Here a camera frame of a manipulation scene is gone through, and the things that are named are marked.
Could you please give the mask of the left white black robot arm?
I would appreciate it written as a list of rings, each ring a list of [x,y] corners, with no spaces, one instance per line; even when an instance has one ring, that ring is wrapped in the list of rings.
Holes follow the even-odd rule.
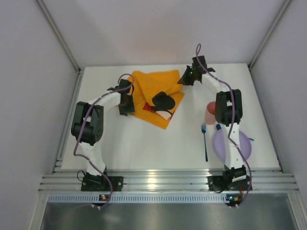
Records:
[[[87,161],[86,172],[89,175],[106,176],[106,164],[100,147],[105,113],[114,107],[124,116],[135,112],[133,83],[134,80],[120,79],[118,86],[107,89],[98,98],[76,104],[71,125],[71,134],[76,139],[73,155]]]

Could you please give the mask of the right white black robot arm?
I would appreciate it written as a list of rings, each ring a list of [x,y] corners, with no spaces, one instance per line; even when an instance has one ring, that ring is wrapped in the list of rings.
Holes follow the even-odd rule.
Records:
[[[240,149],[239,124],[243,116],[242,95],[239,89],[218,79],[213,68],[207,68],[204,56],[193,57],[179,84],[193,85],[195,81],[205,84],[215,97],[215,120],[221,125],[224,136],[225,163],[223,176],[231,184],[247,178],[245,160]]]

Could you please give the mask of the pink plastic cup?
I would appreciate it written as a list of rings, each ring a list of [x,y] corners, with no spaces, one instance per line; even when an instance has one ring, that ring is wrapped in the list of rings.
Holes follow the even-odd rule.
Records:
[[[204,122],[207,125],[214,125],[216,122],[215,119],[215,102],[210,102],[207,104]]]

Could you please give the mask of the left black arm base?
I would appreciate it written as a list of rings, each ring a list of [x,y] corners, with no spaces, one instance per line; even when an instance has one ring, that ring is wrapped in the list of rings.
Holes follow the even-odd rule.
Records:
[[[122,191],[123,179],[122,176],[109,176],[113,192]],[[86,175],[83,178],[81,191],[83,192],[110,192],[111,187],[108,180],[103,176]]]

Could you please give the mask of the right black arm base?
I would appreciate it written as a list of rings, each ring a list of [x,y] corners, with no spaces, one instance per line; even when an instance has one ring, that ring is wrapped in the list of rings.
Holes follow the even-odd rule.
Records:
[[[251,185],[249,176],[245,180],[228,183],[223,176],[209,176],[208,178],[209,190],[221,193],[223,191],[247,191]]]

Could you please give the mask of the orange Mickey Mouse cloth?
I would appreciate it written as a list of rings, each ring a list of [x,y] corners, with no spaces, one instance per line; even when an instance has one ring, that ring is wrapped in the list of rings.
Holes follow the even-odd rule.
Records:
[[[134,116],[159,128],[166,129],[184,97],[183,85],[178,84],[178,70],[144,73],[132,72],[130,93],[133,97]]]

